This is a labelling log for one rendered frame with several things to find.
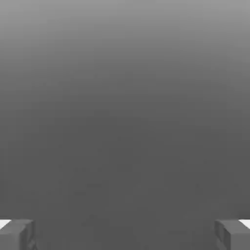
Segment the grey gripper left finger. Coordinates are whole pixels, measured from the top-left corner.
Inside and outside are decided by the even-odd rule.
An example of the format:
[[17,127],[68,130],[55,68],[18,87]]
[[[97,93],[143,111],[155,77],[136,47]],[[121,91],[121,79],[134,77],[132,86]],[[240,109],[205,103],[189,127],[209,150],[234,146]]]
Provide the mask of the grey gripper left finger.
[[0,250],[37,250],[35,221],[0,219]]

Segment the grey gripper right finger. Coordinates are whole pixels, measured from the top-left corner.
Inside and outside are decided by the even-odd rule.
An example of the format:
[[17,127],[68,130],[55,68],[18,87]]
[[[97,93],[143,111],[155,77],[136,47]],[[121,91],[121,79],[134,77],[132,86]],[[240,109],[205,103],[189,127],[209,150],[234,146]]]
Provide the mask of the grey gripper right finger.
[[215,220],[218,250],[250,250],[250,219]]

